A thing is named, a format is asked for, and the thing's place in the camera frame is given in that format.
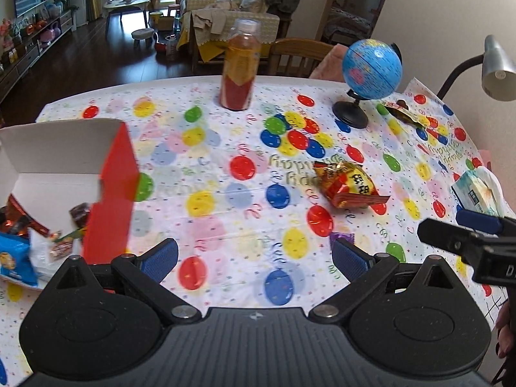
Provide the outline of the person's right hand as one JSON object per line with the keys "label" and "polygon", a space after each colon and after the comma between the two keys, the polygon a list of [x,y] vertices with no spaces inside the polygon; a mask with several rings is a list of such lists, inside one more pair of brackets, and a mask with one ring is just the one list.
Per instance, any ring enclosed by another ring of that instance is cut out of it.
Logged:
{"label": "person's right hand", "polygon": [[503,359],[511,352],[515,337],[511,331],[511,308],[509,302],[505,302],[500,308],[498,318],[495,323],[495,328],[498,331],[498,358]]}

